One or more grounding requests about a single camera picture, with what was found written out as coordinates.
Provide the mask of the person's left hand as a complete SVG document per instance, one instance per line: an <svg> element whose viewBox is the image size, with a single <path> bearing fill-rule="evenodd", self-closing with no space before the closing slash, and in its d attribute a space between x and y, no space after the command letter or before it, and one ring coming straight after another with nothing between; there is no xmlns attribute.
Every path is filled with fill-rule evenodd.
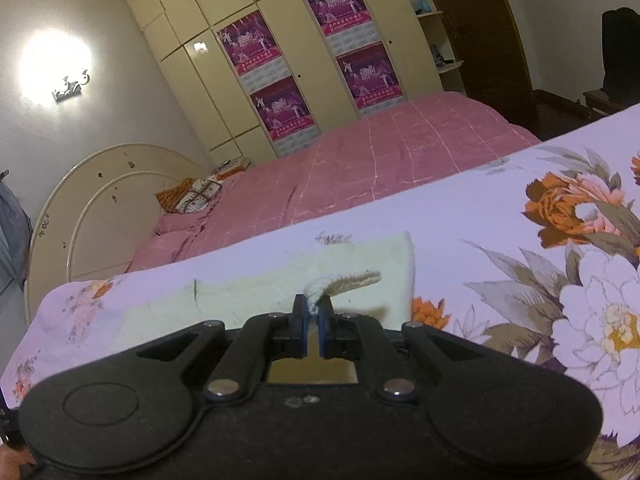
<svg viewBox="0 0 640 480"><path fill-rule="evenodd" d="M0 448L0 480L21 480L21 469L34 466L36 461L27 448L16 450L7 445Z"/></svg>

